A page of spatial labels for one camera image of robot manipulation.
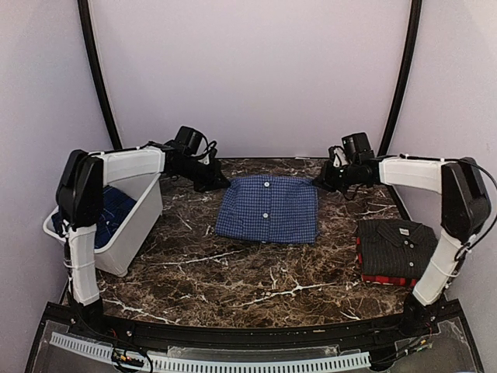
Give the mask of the blue checked long sleeve shirt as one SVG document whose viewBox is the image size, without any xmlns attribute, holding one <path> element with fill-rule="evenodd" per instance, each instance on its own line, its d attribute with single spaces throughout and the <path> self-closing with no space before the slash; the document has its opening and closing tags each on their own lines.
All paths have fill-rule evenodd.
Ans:
<svg viewBox="0 0 497 373">
<path fill-rule="evenodd" d="M 215 233 L 251 242 L 313 244 L 318 237 L 317 188 L 300 177 L 234 178 L 221 202 Z"/>
</svg>

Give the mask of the black striped shirt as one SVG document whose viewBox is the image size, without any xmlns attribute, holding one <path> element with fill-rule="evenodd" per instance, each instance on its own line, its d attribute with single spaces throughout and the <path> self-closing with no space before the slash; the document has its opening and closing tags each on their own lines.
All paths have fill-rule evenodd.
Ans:
<svg viewBox="0 0 497 373">
<path fill-rule="evenodd" d="M 365 274 L 418 280 L 437 245 L 432 228 L 407 220 L 360 220 L 356 237 L 360 238 Z"/>
</svg>

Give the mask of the red plaid shirt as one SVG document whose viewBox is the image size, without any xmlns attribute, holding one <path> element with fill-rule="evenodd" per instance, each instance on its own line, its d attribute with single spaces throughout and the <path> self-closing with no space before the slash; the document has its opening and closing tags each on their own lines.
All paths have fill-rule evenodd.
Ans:
<svg viewBox="0 0 497 373">
<path fill-rule="evenodd" d="M 405 288 L 413 288 L 418 283 L 418 279 L 408 278 L 408 277 L 389 277 L 382 275 L 369 275 L 365 274 L 364 270 L 364 260 L 362 254 L 362 247 L 360 243 L 360 238 L 356 238 L 356 257 L 359 263 L 361 271 L 361 279 L 365 283 L 369 284 L 382 284 L 382 285 L 395 285 Z"/>
</svg>

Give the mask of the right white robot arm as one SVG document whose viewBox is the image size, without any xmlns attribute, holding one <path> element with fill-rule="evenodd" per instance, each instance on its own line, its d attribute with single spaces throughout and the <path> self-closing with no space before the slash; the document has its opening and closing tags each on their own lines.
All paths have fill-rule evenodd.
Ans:
<svg viewBox="0 0 497 373">
<path fill-rule="evenodd" d="M 330 159 L 312 183 L 329 192 L 351 186 L 407 187 L 440 196 L 440 238 L 412 295 L 423 306 L 437 301 L 458 275 L 466 256 L 496 223 L 484 178 L 490 173 L 470 157 L 409 155 L 373 157 L 337 166 Z"/>
</svg>

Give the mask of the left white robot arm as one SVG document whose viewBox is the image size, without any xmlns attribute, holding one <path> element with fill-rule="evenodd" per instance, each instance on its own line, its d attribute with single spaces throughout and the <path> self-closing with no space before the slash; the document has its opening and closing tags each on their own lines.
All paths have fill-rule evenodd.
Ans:
<svg viewBox="0 0 497 373">
<path fill-rule="evenodd" d="M 162 214 L 159 178 L 181 176 L 198 193 L 229 187 L 215 150 L 197 158 L 172 146 L 148 145 L 115 152 L 73 151 L 56 192 L 61 235 L 68 258 L 70 292 L 75 302 L 89 307 L 99 302 L 96 271 L 118 277 L 127 274 L 148 233 Z M 122 190 L 136 203 L 108 243 L 96 248 L 97 223 L 104 211 L 103 191 Z"/>
</svg>

